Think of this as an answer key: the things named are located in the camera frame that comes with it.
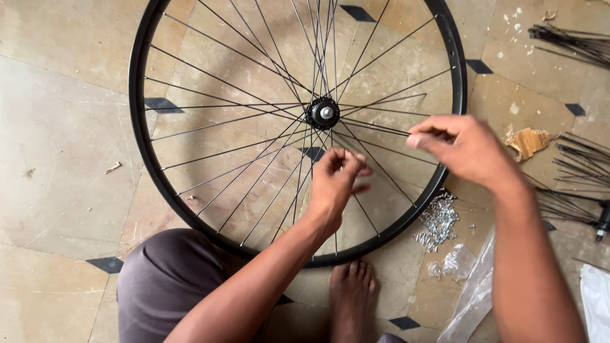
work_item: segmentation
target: white paint speck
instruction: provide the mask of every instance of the white paint speck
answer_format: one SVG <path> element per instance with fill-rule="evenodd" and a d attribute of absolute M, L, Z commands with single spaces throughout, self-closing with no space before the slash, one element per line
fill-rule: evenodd
<path fill-rule="evenodd" d="M 512 103 L 511 104 L 511 109 L 509 110 L 509 112 L 512 113 L 512 114 L 519 113 L 519 107 L 517 106 L 516 103 Z"/>

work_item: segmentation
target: bicycle wheel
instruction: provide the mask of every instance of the bicycle wheel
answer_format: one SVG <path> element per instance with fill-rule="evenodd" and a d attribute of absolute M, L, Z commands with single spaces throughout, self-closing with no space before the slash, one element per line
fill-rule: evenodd
<path fill-rule="evenodd" d="M 129 102 L 146 169 L 180 218 L 253 258 L 303 213 L 315 162 L 344 146 L 367 155 L 373 187 L 351 197 L 306 267 L 360 257 L 417 219 L 447 170 L 405 147 L 406 131 L 466 108 L 464 54 L 442 0 L 409 18 L 393 10 L 408 1 L 383 0 L 369 8 L 378 21 L 337 0 L 196 0 L 187 15 L 170 2 L 150 0 L 143 14 Z M 184 32 L 179 49 L 168 28 Z M 155 70 L 159 59 L 173 69 Z M 159 87 L 165 104 L 149 103 Z"/>

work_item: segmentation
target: black rim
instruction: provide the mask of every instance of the black rim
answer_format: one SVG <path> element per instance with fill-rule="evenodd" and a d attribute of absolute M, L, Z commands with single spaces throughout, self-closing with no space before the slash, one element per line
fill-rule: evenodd
<path fill-rule="evenodd" d="M 129 64 L 128 80 L 131 118 L 135 138 L 138 143 L 138 148 L 140 150 L 140 153 L 142 154 L 144 165 L 146 166 L 146 169 L 148 170 L 154 184 L 158 188 L 163 198 L 170 205 L 170 207 L 177 213 L 178 216 L 180 216 L 181 219 L 184 220 L 184 222 L 186 222 L 192 228 L 204 233 L 214 244 L 218 245 L 220 248 L 226 250 L 227 252 L 240 256 L 242 258 L 251 259 L 258 254 L 258 250 L 244 245 L 240 246 L 238 242 L 235 242 L 222 234 L 218 234 L 217 230 L 214 230 L 208 224 L 203 222 L 203 220 L 197 217 L 180 197 L 176 196 L 177 192 L 169 182 L 168 178 L 165 176 L 164 172 L 162 172 L 163 168 L 157 160 L 157 156 L 155 155 L 152 146 L 152 141 L 148 132 L 148 125 L 146 122 L 145 115 L 144 75 L 146 71 L 146 61 L 148 58 L 148 52 L 151 48 L 154 48 L 150 45 L 152 37 L 170 1 L 171 0 L 150 0 L 142 16 L 138 31 L 135 35 L 131 60 Z M 451 82 L 453 86 L 452 111 L 456 114 L 464 114 L 466 110 L 467 101 L 467 80 L 464 52 L 462 50 L 461 41 L 457 32 L 457 27 L 444 1 L 425 0 L 425 2 L 430 12 L 434 16 L 441 36 L 444 40 L 445 48 L 447 50 L 447 57 L 451 68 Z M 358 110 L 358 108 L 353 107 L 352 109 L 348 110 Z M 377 129 L 382 132 L 387 132 L 388 130 L 387 128 L 372 128 L 369 126 L 371 125 L 370 123 L 358 124 L 357 120 L 350 120 L 349 122 L 342 121 L 342 123 L 349 132 L 351 132 L 350 128 L 345 124 L 350 126 L 363 126 L 364 124 L 366 124 L 367 126 L 364 127 L 366 127 L 367 129 Z M 396 132 L 398 130 L 391 130 L 393 131 L 390 133 L 400 134 Z M 425 209 L 425 207 L 427 207 L 429 202 L 432 200 L 438 189 L 441 188 L 445 178 L 447 177 L 447 174 L 448 172 L 446 168 L 443 165 L 439 164 L 435 169 L 428 185 L 424 188 L 420 196 L 415 201 L 413 201 L 413 206 L 410 207 L 393 224 L 388 226 L 385 230 L 379 232 L 377 236 L 346 250 L 341 250 L 336 253 L 330 253 L 326 255 L 316 255 L 315 257 L 313 256 L 312 259 L 305 265 L 305 268 L 324 267 L 345 263 L 354 258 L 366 255 L 367 253 L 383 246 L 384 244 L 392 240 L 394 237 L 399 235 L 414 220 L 417 219 L 419 214 Z"/>

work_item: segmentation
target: bare foot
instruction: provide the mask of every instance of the bare foot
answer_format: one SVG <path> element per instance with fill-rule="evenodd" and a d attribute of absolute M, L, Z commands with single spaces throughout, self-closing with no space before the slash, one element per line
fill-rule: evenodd
<path fill-rule="evenodd" d="M 363 326 L 375 291 L 371 266 L 360 260 L 338 265 L 332 270 L 328 291 L 331 342 L 364 342 Z"/>

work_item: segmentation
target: hand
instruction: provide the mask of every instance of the hand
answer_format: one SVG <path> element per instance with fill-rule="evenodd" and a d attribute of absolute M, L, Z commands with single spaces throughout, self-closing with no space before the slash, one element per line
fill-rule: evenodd
<path fill-rule="evenodd" d="M 508 181 L 523 182 L 489 125 L 470 115 L 435 115 L 409 132 L 407 145 L 430 152 L 450 172 L 492 192 L 501 192 Z"/>
<path fill-rule="evenodd" d="M 305 217 L 321 224 L 325 237 L 341 226 L 343 209 L 351 194 L 370 188 L 369 184 L 354 187 L 357 176 L 368 176 L 367 158 L 343 148 L 330 148 L 314 167 L 311 199 Z"/>

